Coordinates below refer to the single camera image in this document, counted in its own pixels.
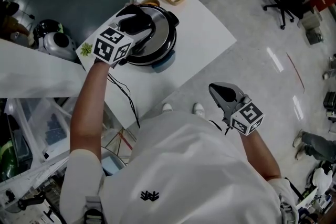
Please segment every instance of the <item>black cable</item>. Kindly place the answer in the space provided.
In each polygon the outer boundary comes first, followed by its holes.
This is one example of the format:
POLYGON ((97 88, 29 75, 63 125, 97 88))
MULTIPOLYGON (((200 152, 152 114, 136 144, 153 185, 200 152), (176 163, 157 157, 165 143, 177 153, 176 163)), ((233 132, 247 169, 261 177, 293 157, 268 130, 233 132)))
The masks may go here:
POLYGON ((121 90, 121 92, 122 92, 123 94, 125 94, 126 97, 129 99, 131 109, 132 109, 132 111, 133 111, 133 114, 134 114, 135 119, 136 119, 136 122, 137 122, 136 124, 137 124, 138 127, 140 128, 139 118, 138 118, 138 116, 137 116, 137 114, 136 114, 135 107, 134 107, 134 103, 133 103, 133 101, 132 101, 132 99, 131 99, 131 91, 130 91, 130 89, 129 89, 125 84, 123 84, 123 83, 119 82, 118 80, 116 80, 111 74, 108 74, 108 80, 109 80, 111 83, 115 84, 115 85, 121 90), (121 87, 118 83, 121 84, 121 85, 124 85, 124 86, 127 88, 127 90, 129 91, 129 94, 127 94, 127 93, 125 92, 125 90, 123 89, 123 87, 121 87))

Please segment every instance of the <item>white tabletop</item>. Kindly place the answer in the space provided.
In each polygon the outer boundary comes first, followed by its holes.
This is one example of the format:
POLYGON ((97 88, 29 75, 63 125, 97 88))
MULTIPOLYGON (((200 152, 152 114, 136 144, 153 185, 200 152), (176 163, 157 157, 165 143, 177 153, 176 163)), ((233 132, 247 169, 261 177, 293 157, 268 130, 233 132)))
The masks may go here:
MULTIPOLYGON (((161 73, 153 72, 151 67, 138 67, 129 63, 110 69, 110 74, 131 90, 139 118, 236 42, 226 27, 198 0, 185 0, 177 6, 165 0, 159 1, 162 8, 174 13, 180 21, 176 28, 176 58, 173 64, 161 73)), ((113 19, 114 15, 105 24, 110 24, 113 19)), ((97 31, 85 42, 93 44, 97 31)), ((81 46, 76 52, 88 72, 95 57, 83 57, 80 54, 81 46)), ((129 100, 110 82, 105 102, 124 128, 135 122, 129 100)))

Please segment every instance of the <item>black handle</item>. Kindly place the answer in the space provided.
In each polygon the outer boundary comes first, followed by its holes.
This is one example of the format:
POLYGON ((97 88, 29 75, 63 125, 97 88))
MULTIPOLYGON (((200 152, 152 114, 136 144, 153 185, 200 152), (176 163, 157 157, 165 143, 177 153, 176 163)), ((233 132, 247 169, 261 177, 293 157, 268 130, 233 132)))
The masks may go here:
POLYGON ((168 12, 168 14, 170 15, 173 24, 176 26, 178 26, 178 24, 180 23, 180 21, 178 20, 178 18, 175 16, 175 14, 173 14, 172 12, 168 12))

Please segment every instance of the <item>gray pants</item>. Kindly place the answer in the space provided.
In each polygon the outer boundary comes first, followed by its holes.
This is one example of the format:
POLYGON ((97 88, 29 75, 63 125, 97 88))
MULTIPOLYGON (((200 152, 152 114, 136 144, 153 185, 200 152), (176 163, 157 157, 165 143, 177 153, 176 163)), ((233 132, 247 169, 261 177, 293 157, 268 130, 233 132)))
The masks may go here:
POLYGON ((306 143, 305 151, 319 161, 336 161, 336 141, 328 141, 322 136, 303 132, 302 141, 306 143))

